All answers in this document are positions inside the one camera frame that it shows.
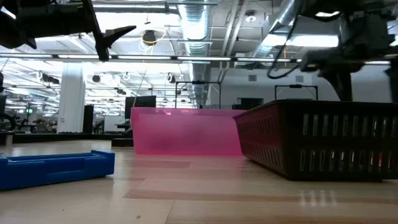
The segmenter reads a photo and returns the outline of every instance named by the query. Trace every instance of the metal frame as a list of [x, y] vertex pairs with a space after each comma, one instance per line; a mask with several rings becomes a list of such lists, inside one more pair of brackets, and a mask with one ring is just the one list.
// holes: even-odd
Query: metal frame
[[314, 86], [314, 85], [275, 85], [275, 87], [274, 87], [275, 100], [277, 100], [277, 97], [278, 97], [278, 93], [277, 93], [278, 87], [307, 88], [307, 89], [314, 88], [315, 89], [315, 98], [316, 98], [316, 100], [318, 100], [318, 86]]
[[175, 82], [175, 107], [174, 108], [177, 108], [177, 92], [178, 92], [177, 87], [178, 87], [178, 84], [180, 84], [180, 83], [185, 83], [185, 84], [191, 83], [192, 85], [218, 84], [218, 86], [220, 87], [220, 90], [218, 92], [218, 94], [219, 94], [218, 99], [219, 99], [219, 102], [220, 102], [220, 104], [218, 105], [218, 109], [221, 109], [221, 82], [205, 82], [205, 81], [193, 81], [193, 82], [180, 81], [180, 82]]

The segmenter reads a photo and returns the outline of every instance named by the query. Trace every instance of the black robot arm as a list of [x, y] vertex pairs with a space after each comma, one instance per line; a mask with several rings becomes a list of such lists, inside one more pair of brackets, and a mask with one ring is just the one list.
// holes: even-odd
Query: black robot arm
[[51, 0], [0, 0], [15, 18], [0, 12], [0, 45], [13, 49], [23, 44], [36, 49], [35, 38], [92, 32], [96, 51], [103, 62], [109, 60], [108, 48], [135, 26], [101, 33], [91, 0], [71, 0], [59, 4]]
[[[361, 70], [366, 61], [389, 60], [387, 71], [393, 102], [398, 103], [397, 47], [390, 44], [395, 35], [388, 33], [387, 22], [396, 18], [383, 0], [296, 0], [298, 13], [319, 21], [338, 19], [339, 44], [325, 50], [310, 50], [302, 58], [302, 72], [319, 71], [319, 77], [330, 82], [340, 100], [352, 101], [351, 74]], [[318, 17], [317, 13], [334, 13]]]

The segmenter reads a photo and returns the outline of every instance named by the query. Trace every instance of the exposed pipe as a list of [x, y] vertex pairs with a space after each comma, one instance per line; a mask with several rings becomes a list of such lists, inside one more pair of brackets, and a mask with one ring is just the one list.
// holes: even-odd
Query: exposed pipe
[[[278, 15], [267, 16], [264, 21], [264, 40], [267, 39], [268, 35], [276, 29], [283, 26], [289, 26], [289, 24], [294, 20], [295, 14], [297, 13], [299, 7], [298, 3], [300, 1], [296, 0], [284, 0], [281, 4], [280, 11], [277, 12]], [[250, 57], [264, 58], [267, 57], [274, 46], [265, 45], [260, 43], [256, 49], [249, 53]]]
[[[181, 15], [181, 27], [185, 40], [203, 40], [208, 36], [210, 7], [201, 5], [178, 5]], [[209, 45], [204, 43], [186, 43], [185, 48], [189, 56], [208, 55]], [[210, 65], [202, 63], [191, 63], [190, 65], [191, 81], [210, 80]], [[204, 105], [206, 102], [204, 92], [208, 90], [208, 85], [202, 88], [193, 88], [193, 94], [196, 98], [197, 106]]]
[[243, 5], [241, 7], [241, 13], [239, 14], [239, 18], [238, 18], [238, 21], [236, 22], [236, 25], [235, 25], [235, 28], [234, 28], [234, 33], [233, 33], [232, 38], [231, 38], [231, 43], [229, 43], [228, 51], [226, 53], [227, 56], [230, 56], [231, 53], [232, 53], [232, 50], [233, 50], [234, 45], [235, 45], [236, 37], [238, 36], [239, 28], [241, 27], [242, 20], [243, 20], [243, 17], [244, 17], [244, 13], [246, 12], [246, 7], [248, 6], [248, 4], [249, 4], [249, 0], [244, 0], [243, 1]]
[[236, 16], [236, 11], [238, 10], [238, 4], [239, 4], [239, 0], [234, 0], [232, 9], [231, 9], [230, 19], [229, 19], [229, 22], [228, 22], [228, 25], [226, 28], [223, 47], [221, 48], [220, 56], [224, 56], [224, 54], [225, 54], [226, 46], [228, 45], [228, 41], [229, 41], [229, 36], [231, 35], [232, 26], [235, 22], [235, 16]]

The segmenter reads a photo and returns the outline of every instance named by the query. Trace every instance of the computer monitor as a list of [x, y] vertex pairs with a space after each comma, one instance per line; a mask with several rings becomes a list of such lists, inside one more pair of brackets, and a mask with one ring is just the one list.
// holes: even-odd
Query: computer monitor
[[[124, 108], [124, 118], [130, 119], [131, 108], [134, 104], [135, 97], [126, 97], [126, 105]], [[138, 96], [134, 106], [156, 107], [156, 96]]]

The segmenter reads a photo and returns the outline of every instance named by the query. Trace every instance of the silver duct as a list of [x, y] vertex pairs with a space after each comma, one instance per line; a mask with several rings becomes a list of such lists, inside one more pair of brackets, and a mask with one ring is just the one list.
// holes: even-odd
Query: silver duct
[[[264, 40], [267, 36], [283, 26], [289, 26], [289, 24], [294, 20], [294, 17], [299, 10], [300, 1], [296, 0], [284, 0], [280, 5], [280, 11], [277, 14], [267, 16], [264, 22]], [[264, 58], [267, 57], [269, 52], [272, 50], [273, 46], [268, 46], [260, 43], [256, 50], [250, 53], [250, 57]]]
[[[209, 6], [199, 5], [179, 5], [178, 9], [181, 15], [181, 27], [184, 39], [187, 40], [203, 40], [207, 38], [209, 28]], [[186, 43], [185, 48], [189, 56], [207, 56], [208, 44]], [[210, 65], [203, 63], [190, 64], [191, 81], [206, 81], [210, 80]], [[195, 95], [197, 105], [204, 105], [206, 100], [206, 91], [208, 85], [203, 88], [193, 86], [193, 94]]]

